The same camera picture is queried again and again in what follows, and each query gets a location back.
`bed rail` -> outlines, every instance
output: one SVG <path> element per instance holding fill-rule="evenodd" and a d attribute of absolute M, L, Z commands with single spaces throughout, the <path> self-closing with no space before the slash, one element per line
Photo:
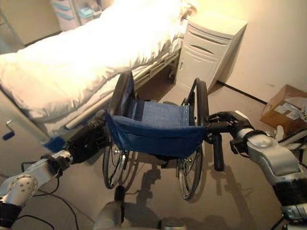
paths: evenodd
<path fill-rule="evenodd" d="M 135 90 L 140 88 L 142 85 L 144 85 L 146 82 L 148 82 L 153 76 L 155 76 L 158 72 L 160 72 L 164 67 L 166 67 L 168 64 L 170 64 L 173 60 L 178 58 L 180 55 L 180 50 L 172 53 L 172 54 L 165 54 L 162 57 L 162 60 L 155 61 L 153 64 L 145 67 L 141 72 L 139 72 L 137 75 L 135 75 L 134 82 L 135 82 Z M 101 108 L 106 108 L 107 103 L 112 98 L 113 93 L 110 93 L 108 96 L 100 100 L 98 103 L 94 104 L 92 107 L 87 109 L 84 113 L 80 114 L 73 120 L 71 120 L 65 127 L 70 130 L 75 128 L 80 122 L 82 122 L 84 119 L 86 119 L 88 116 L 90 116 L 93 113 L 96 113 Z"/>

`wheelchair armrest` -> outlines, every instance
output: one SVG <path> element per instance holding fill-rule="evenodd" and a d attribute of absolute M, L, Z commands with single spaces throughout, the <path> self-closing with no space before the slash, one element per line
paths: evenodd
<path fill-rule="evenodd" d="M 196 87 L 196 97 L 197 97 L 197 123 L 199 126 L 205 126 L 206 123 L 205 117 L 209 115 L 209 106 L 208 106 L 207 86 L 204 81 L 200 80 L 199 78 L 195 79 L 185 104 L 194 105 L 195 87 Z"/>
<path fill-rule="evenodd" d="M 123 115 L 129 106 L 130 99 L 135 99 L 132 71 L 121 73 L 109 105 L 111 115 Z"/>

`wall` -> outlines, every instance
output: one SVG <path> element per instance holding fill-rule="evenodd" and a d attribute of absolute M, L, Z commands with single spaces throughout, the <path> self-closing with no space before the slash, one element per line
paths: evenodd
<path fill-rule="evenodd" d="M 1 0 L 0 7 L 24 44 L 60 31 L 49 0 Z"/>
<path fill-rule="evenodd" d="M 285 84 L 307 90 L 306 0 L 202 0 L 215 11 L 248 22 L 232 73 L 220 80 L 270 100 Z"/>

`wheelchair wheel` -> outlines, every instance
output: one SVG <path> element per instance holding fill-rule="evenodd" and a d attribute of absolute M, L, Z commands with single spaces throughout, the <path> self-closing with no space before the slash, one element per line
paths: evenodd
<path fill-rule="evenodd" d="M 129 151 L 119 150 L 111 140 L 111 145 L 105 148 L 103 157 L 103 175 L 105 185 L 108 189 L 115 187 L 123 170 L 125 170 L 129 158 Z"/>
<path fill-rule="evenodd" d="M 179 179 L 180 193 L 183 199 L 191 199 L 196 191 L 201 177 L 202 147 L 185 159 L 177 162 L 177 178 Z"/>

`cabinet door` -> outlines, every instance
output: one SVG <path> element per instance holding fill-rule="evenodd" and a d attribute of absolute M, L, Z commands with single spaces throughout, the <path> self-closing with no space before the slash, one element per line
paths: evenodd
<path fill-rule="evenodd" d="M 182 47 L 177 80 L 191 88 L 196 78 L 207 83 L 209 88 L 214 79 L 220 60 L 205 54 L 202 50 Z"/>

